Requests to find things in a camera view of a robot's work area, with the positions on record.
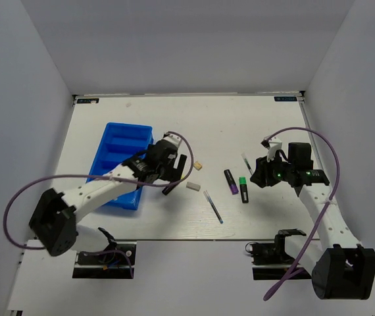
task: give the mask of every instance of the purple marker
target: purple marker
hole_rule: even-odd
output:
[[[232,173],[230,172],[230,170],[228,170],[228,169],[224,170],[224,176],[226,176],[228,187],[230,188],[230,191],[233,194],[239,193],[238,186],[236,186],[236,181],[234,181]]]

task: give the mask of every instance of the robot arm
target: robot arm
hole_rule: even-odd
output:
[[[96,237],[99,232],[93,233],[91,228],[79,226],[77,229],[77,223],[86,215],[122,194],[137,190],[138,182],[153,183],[158,179],[173,182],[181,178],[186,156],[181,155],[177,168],[174,168],[180,143],[179,137],[164,135],[148,150],[133,155],[105,174],[110,180],[94,180],[59,193],[54,188],[48,189],[40,197],[30,228],[52,256],[72,248],[79,234],[84,238]],[[114,177],[131,182],[113,180]],[[109,239],[107,232],[100,231]]]
[[[324,171],[313,169],[311,145],[290,143],[287,161],[282,161],[279,138],[262,144],[268,149],[268,155],[257,159],[251,181],[261,188],[287,182],[316,224],[332,189]],[[317,232],[320,246],[310,244],[299,261],[312,276],[316,295],[321,299],[369,298],[375,275],[375,251],[361,246],[333,203],[319,222]],[[297,229],[281,230],[270,251],[263,244],[257,244],[253,252],[267,256],[264,259],[271,263],[286,262],[288,258],[298,257],[307,239],[305,236]]]

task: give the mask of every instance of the black label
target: black label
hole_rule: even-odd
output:
[[[275,102],[297,102],[296,97],[274,97]]]
[[[87,103],[98,103],[100,99],[97,97],[95,99],[78,99],[76,100],[77,104],[87,104]]]

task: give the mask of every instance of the gray wall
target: gray wall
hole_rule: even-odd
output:
[[[0,0],[0,315],[20,250],[2,233],[3,210],[23,184],[52,173],[72,98],[19,0]],[[16,203],[11,233],[23,242],[41,187]]]
[[[307,92],[311,126],[337,149],[347,224],[375,248],[375,1],[356,1]],[[334,164],[322,150],[331,178]]]
[[[353,0],[22,0],[74,94],[307,89]]]

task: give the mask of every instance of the blue tray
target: blue tray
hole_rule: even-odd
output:
[[[153,128],[145,125],[108,123],[89,174],[102,175],[114,169],[133,154],[147,149],[154,142]],[[106,205],[124,209],[138,209],[142,188],[119,196]]]

